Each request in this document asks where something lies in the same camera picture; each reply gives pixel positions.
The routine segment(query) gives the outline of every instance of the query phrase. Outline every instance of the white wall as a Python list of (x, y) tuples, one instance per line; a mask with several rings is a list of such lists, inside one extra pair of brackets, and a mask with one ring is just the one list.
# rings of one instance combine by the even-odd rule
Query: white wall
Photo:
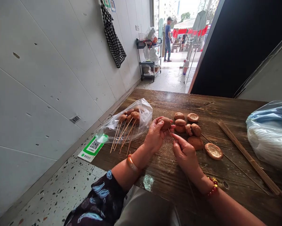
[(245, 100), (282, 100), (282, 49), (239, 96)]
[(115, 0), (120, 69), (99, 2), (0, 0), (0, 216), (141, 77), (151, 0)]

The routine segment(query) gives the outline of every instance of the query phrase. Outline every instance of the utility cart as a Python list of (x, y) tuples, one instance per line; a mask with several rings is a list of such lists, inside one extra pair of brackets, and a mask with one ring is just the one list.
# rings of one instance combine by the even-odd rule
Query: utility cart
[[(136, 39), (136, 45), (137, 45), (137, 51), (138, 51), (138, 57), (139, 57), (139, 65), (140, 65), (140, 70), (141, 70), (141, 81), (143, 81), (144, 78), (152, 78), (154, 81), (154, 78), (156, 77), (156, 75), (160, 72), (161, 73), (161, 64), (162, 64), (162, 49), (160, 48), (158, 51), (160, 53), (159, 59), (157, 59), (156, 61), (143, 61), (141, 62), (141, 58), (140, 58), (140, 52), (139, 49), (144, 49), (146, 45), (148, 45), (147, 43), (151, 43), (152, 48), (159, 48), (162, 46), (162, 39), (158, 38), (158, 43), (156, 43), (155, 45), (153, 44), (153, 42), (151, 40), (139, 40)], [(160, 69), (158, 69), (157, 71), (155, 70), (155, 64), (156, 62), (160, 61)], [(143, 73), (142, 70), (142, 65), (149, 65), (151, 66), (151, 68), (153, 68), (153, 75), (146, 75)]]

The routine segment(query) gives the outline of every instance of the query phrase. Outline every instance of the hanging towel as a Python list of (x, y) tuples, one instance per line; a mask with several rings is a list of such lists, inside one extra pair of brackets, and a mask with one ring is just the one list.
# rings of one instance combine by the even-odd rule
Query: hanging towel
[(107, 43), (109, 45), (109, 49), (112, 53), (112, 56), (114, 58), (115, 64), (117, 68), (121, 67), (122, 62), (125, 60), (126, 53), (124, 52), (124, 49), (116, 35), (114, 26), (113, 26), (113, 18), (111, 14), (107, 11), (104, 3), (101, 1), (101, 11), (102, 11), (102, 17), (104, 22), (104, 33), (107, 40)]

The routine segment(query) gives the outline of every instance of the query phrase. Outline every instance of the wood grain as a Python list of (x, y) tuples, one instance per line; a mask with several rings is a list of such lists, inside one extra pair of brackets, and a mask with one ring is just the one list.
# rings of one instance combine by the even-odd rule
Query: wood grain
[[(196, 113), (200, 117), (198, 125), (201, 127), (202, 133), (219, 146), (234, 163), (262, 188), (271, 193), (246, 158), (218, 126), (217, 122), (223, 120), (245, 149), (282, 189), (282, 179), (278, 177), (277, 172), (271, 166), (257, 159), (247, 140), (246, 118), (254, 110), (263, 106), (264, 102), (135, 89), (116, 113), (124, 110), (140, 98), (145, 98), (152, 106), (153, 118), (165, 116), (174, 119), (176, 112), (182, 112), (185, 116), (188, 113)], [(185, 133), (179, 135), (185, 139), (188, 138)], [(144, 142), (145, 137), (146, 134), (131, 142), (130, 153), (133, 153)], [(204, 144), (208, 143), (204, 137), (201, 138)], [(104, 170), (109, 170), (126, 158), (125, 150), (127, 150), (128, 144), (123, 146), (124, 151), (121, 154), (117, 151), (110, 154), (110, 148), (111, 144), (105, 144), (92, 164)], [(282, 225), (282, 197), (265, 194), (227, 158), (215, 161), (206, 155), (203, 150), (197, 151), (197, 158), (203, 172), (208, 176), (217, 178), (221, 188), (237, 202), (255, 214), (265, 224)], [(144, 180), (145, 175), (153, 178), (152, 186)], [(222, 186), (224, 181), (229, 185), (228, 189)], [(172, 138), (170, 136), (166, 137), (159, 153), (152, 158), (136, 185), (146, 188), (148, 191), (179, 206), (180, 214), (184, 219), (183, 225), (190, 225), (191, 223), (203, 225), (218, 222), (205, 198), (191, 185), (199, 208), (197, 210), (186, 176), (177, 164), (172, 152)]]

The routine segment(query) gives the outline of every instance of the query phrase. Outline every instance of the grey pants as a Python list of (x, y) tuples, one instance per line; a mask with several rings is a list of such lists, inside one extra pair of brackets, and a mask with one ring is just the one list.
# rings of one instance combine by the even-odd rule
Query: grey pants
[(175, 207), (146, 190), (135, 187), (115, 226), (180, 226)]

